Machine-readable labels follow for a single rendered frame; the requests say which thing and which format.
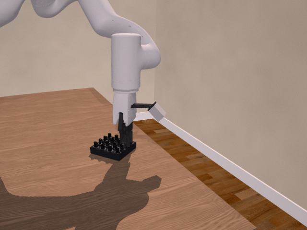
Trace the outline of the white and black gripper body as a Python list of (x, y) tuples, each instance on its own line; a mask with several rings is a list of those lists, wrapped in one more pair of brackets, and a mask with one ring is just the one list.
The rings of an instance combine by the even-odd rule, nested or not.
[(128, 126), (135, 119), (137, 108), (131, 108), (131, 105), (136, 104), (136, 92), (139, 89), (133, 91), (118, 91), (113, 89), (113, 125), (116, 125), (119, 120), (119, 113), (123, 113), (123, 120), (125, 125)]

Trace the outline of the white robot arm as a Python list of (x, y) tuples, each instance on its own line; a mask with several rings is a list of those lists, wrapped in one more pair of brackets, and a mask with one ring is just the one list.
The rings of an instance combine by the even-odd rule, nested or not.
[[(13, 21), (25, 0), (0, 0), (0, 28)], [(78, 1), (93, 30), (111, 38), (111, 87), (118, 91), (140, 88), (141, 70), (159, 65), (161, 55), (148, 33), (136, 23), (118, 16), (108, 0), (31, 0), (36, 14), (43, 18), (58, 15)], [(131, 108), (148, 108), (159, 122), (166, 112), (157, 103), (134, 103)]]

